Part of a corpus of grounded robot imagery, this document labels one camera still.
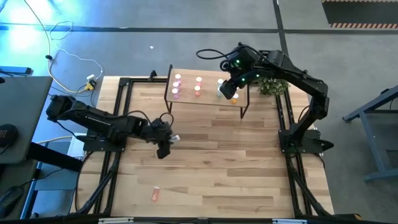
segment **gray floor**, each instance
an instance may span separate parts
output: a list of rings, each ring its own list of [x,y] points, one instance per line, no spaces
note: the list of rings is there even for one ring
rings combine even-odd
[[[254,28],[275,29],[271,0],[31,0],[45,24],[71,19],[76,26]],[[329,29],[320,0],[279,0],[286,29]],[[0,22],[37,21],[22,0],[9,0],[0,12]],[[329,85],[329,115],[316,123],[324,139],[335,143],[325,153],[326,175],[336,213],[359,213],[367,220],[396,222],[398,179],[369,184],[363,175],[376,170],[359,121],[345,124],[341,117],[376,95],[397,85],[398,38],[396,35],[287,35],[287,45],[296,66]],[[58,41],[60,47],[83,58],[97,60],[104,75],[165,75],[169,64],[178,68],[218,70],[218,62],[199,60],[195,52],[216,48],[228,52],[242,41],[259,49],[280,49],[277,34],[74,32]],[[56,53],[57,42],[52,44]],[[47,75],[47,42],[43,32],[31,27],[0,31],[0,62],[32,67],[34,75]],[[53,74],[69,88],[77,89],[85,77],[99,74],[90,62],[81,62],[59,52]],[[90,103],[89,97],[80,97]],[[85,130],[71,122],[74,132]],[[68,135],[43,114],[34,141]],[[39,199],[63,200],[61,192]],[[65,206],[44,214],[63,213]]]

